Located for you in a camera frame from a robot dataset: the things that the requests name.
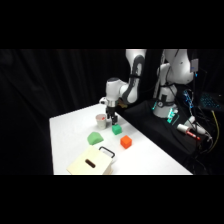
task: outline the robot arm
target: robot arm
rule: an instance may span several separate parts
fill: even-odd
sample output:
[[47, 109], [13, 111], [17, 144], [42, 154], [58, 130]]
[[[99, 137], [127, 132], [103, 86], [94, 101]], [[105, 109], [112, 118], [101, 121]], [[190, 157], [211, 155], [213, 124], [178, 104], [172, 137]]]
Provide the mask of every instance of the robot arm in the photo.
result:
[[117, 123], [115, 108], [119, 98], [122, 98], [125, 104], [132, 104], [138, 99], [138, 88], [143, 74], [145, 55], [146, 49], [127, 49], [126, 57], [131, 67], [129, 83], [125, 83], [119, 78], [111, 78], [107, 81], [106, 97], [102, 98], [100, 103], [107, 105], [107, 118], [112, 118], [113, 125]]
[[174, 83], [188, 84], [193, 80], [191, 64], [188, 59], [187, 49], [165, 49], [167, 64], [160, 67], [159, 87], [154, 92], [157, 105], [154, 114], [161, 118], [168, 118], [170, 110], [175, 107], [175, 96], [177, 89]]

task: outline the white table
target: white table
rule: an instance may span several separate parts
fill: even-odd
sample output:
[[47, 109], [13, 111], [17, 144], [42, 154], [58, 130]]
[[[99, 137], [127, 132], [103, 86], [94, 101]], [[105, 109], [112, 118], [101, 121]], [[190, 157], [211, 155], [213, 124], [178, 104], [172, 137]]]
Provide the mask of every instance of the white table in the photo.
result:
[[[69, 175], [66, 168], [88, 148], [87, 137], [92, 132], [99, 132], [104, 138], [94, 147], [104, 146], [116, 154], [113, 175], [191, 175], [119, 115], [122, 134], [114, 135], [111, 121], [108, 121], [106, 130], [99, 130], [95, 117], [102, 113], [105, 113], [105, 106], [99, 104], [50, 119], [55, 175]], [[125, 135], [133, 140], [133, 145], [127, 150], [120, 145], [120, 139]]]

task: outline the wooden box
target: wooden box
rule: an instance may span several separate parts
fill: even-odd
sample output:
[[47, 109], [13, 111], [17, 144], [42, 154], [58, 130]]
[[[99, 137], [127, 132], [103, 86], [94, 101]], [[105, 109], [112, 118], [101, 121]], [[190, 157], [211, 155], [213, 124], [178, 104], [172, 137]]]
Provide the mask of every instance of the wooden box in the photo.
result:
[[68, 168], [72, 175], [110, 175], [113, 159], [100, 150], [89, 146]]

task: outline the green cube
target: green cube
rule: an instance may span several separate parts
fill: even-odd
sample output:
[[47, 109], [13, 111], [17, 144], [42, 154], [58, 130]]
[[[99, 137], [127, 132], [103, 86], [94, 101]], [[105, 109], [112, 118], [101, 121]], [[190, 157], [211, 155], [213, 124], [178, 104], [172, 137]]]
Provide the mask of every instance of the green cube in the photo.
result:
[[93, 132], [91, 135], [89, 135], [88, 137], [88, 142], [90, 145], [95, 145], [97, 143], [102, 142], [104, 139], [102, 138], [102, 136], [97, 133], [97, 132]]
[[112, 131], [115, 135], [119, 135], [122, 133], [122, 128], [120, 125], [116, 124], [112, 126]]

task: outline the orange cube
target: orange cube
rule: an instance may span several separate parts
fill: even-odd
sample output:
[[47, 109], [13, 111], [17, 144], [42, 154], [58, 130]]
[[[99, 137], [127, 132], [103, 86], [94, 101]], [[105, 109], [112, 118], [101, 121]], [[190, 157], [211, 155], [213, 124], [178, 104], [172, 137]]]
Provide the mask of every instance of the orange cube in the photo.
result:
[[124, 137], [121, 139], [121, 145], [122, 145], [125, 149], [128, 149], [128, 148], [132, 145], [132, 139], [129, 138], [127, 135], [124, 136]]

